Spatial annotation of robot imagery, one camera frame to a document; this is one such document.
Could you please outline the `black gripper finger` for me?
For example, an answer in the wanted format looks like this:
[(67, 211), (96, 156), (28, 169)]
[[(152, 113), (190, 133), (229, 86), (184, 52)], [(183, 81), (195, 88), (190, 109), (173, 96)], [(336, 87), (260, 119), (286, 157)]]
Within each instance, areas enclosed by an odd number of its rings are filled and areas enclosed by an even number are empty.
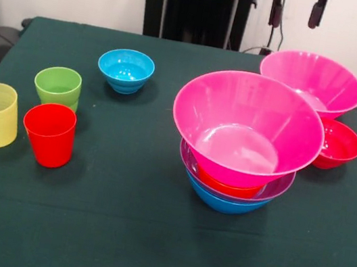
[(272, 8), (269, 16), (268, 24), (273, 27), (279, 27), (283, 13), (282, 0), (272, 0)]
[(327, 1), (328, 0), (317, 0), (317, 2), (313, 5), (308, 20), (309, 28), (316, 28), (317, 26), (319, 26), (320, 21), (322, 20), (323, 17), (323, 12), (325, 11), (326, 8)]

